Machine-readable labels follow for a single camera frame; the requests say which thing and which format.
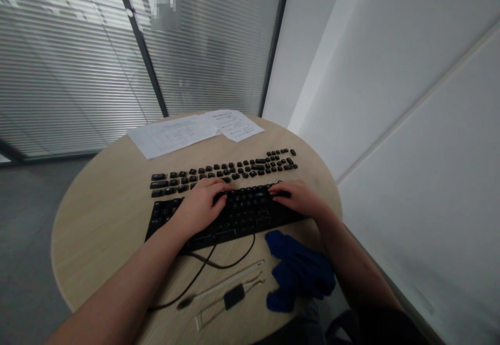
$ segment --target forearm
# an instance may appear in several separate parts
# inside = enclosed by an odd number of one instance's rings
[[[384,277],[328,207],[314,216],[335,273],[351,306],[371,303],[401,310]]]
[[[48,343],[130,343],[170,264],[188,237],[176,229],[174,223],[164,225]]]

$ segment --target black keyboard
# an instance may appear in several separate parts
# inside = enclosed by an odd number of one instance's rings
[[[274,202],[272,195],[268,192],[272,185],[253,186],[219,193],[214,201],[222,195],[228,196],[223,211],[206,229],[191,237],[182,248],[181,254],[307,218]],[[290,194],[280,192],[278,195],[289,196]],[[183,199],[155,202],[146,241],[172,218]]]

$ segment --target hand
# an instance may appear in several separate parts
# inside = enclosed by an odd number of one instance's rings
[[[214,221],[226,205],[228,196],[222,196],[214,203],[217,193],[232,190],[231,185],[219,178],[203,178],[182,201],[169,223],[176,223],[180,230],[191,237],[204,230]]]
[[[279,191],[288,191],[292,196],[274,197],[273,201],[281,203],[303,215],[316,218],[330,210],[330,207],[311,189],[304,181],[284,181],[269,188],[269,192],[275,195]]]

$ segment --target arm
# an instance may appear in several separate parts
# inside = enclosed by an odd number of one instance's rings
[[[170,221],[140,247],[128,262],[49,338],[49,344],[131,343],[147,307],[186,241],[206,228],[226,205],[232,190],[224,181],[203,179]]]
[[[402,310],[380,271],[328,204],[303,181],[282,182],[269,189],[271,194],[280,190],[292,196],[275,197],[276,202],[315,220],[342,291],[353,309],[360,303],[370,303]]]

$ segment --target paper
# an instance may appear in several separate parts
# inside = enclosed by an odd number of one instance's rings
[[[264,129],[250,120],[247,116],[235,110],[218,110],[207,112],[203,116],[227,138],[239,142],[262,133]]]
[[[219,132],[205,117],[192,115],[130,129],[127,134],[146,159],[153,159],[214,137]]]

